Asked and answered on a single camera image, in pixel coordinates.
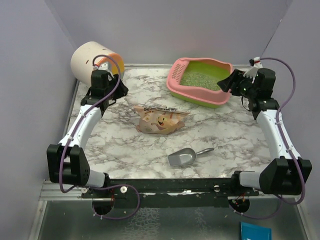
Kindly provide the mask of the cat litter paper bag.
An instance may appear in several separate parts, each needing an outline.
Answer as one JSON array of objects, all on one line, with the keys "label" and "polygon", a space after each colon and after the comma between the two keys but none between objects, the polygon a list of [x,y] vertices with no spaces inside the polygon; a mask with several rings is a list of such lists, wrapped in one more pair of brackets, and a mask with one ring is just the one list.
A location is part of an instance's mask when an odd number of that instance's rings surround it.
[{"label": "cat litter paper bag", "polygon": [[139,123],[136,130],[145,134],[168,135],[185,126],[184,118],[189,112],[176,111],[144,111],[142,106],[135,105],[134,110],[139,114]]}]

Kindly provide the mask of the metal ruler bag clip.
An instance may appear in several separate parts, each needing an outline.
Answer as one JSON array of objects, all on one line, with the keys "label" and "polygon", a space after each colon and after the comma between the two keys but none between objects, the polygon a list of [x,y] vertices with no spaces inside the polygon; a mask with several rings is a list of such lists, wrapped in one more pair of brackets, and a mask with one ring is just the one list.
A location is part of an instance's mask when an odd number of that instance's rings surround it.
[{"label": "metal ruler bag clip", "polygon": [[144,107],[143,108],[144,111],[163,111],[163,112],[176,112],[177,109],[176,108],[166,108],[166,107]]}]

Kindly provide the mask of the metal litter scoop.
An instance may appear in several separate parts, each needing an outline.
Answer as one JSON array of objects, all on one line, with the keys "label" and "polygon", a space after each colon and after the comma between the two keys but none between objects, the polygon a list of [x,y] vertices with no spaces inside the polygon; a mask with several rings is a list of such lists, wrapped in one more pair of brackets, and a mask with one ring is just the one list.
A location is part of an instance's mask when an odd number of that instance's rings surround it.
[{"label": "metal litter scoop", "polygon": [[192,148],[184,148],[167,156],[168,163],[171,167],[179,167],[193,164],[197,156],[212,152],[214,148],[206,148],[195,152]]}]

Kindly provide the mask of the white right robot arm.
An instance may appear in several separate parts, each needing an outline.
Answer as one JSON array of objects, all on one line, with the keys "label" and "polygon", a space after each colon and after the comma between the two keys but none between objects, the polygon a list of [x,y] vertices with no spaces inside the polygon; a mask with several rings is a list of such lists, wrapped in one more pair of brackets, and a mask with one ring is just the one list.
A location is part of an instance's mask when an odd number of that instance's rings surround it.
[{"label": "white right robot arm", "polygon": [[261,172],[239,171],[233,176],[229,189],[240,196],[248,188],[265,194],[302,194],[312,164],[293,146],[280,113],[279,103],[272,98],[276,73],[268,68],[259,68],[255,76],[247,76],[244,71],[234,70],[232,74],[217,84],[223,92],[248,99],[248,108],[259,124],[268,144],[271,163]]}]

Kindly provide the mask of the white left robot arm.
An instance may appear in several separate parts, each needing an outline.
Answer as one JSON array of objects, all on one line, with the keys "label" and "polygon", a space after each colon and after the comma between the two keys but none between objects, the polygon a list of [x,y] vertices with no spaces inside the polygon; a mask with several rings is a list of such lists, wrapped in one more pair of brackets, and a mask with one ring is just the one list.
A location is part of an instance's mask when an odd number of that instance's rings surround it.
[{"label": "white left robot arm", "polygon": [[94,70],[91,73],[91,87],[81,100],[79,114],[68,133],[58,144],[51,144],[46,150],[49,179],[59,184],[62,193],[68,190],[64,185],[89,187],[97,196],[106,197],[111,190],[106,173],[90,169],[84,149],[88,139],[111,105],[128,94],[119,74],[108,70]]}]

